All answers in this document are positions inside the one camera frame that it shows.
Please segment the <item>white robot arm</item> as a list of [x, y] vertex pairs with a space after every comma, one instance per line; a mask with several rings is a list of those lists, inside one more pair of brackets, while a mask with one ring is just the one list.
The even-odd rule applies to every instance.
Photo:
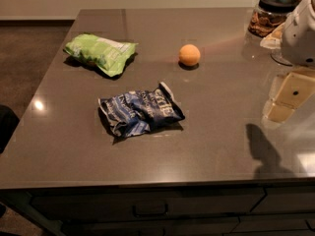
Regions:
[[272, 50], [275, 61], [293, 67], [275, 77], [263, 110], [266, 119], [283, 123], [315, 93], [315, 0], [301, 0], [260, 45]]

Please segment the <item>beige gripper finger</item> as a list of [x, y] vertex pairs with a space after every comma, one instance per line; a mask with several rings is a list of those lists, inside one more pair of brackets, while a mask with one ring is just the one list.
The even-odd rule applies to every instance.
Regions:
[[314, 93], [314, 70], [292, 70], [286, 75], [277, 75], [271, 85], [263, 116], [271, 122], [283, 123]]

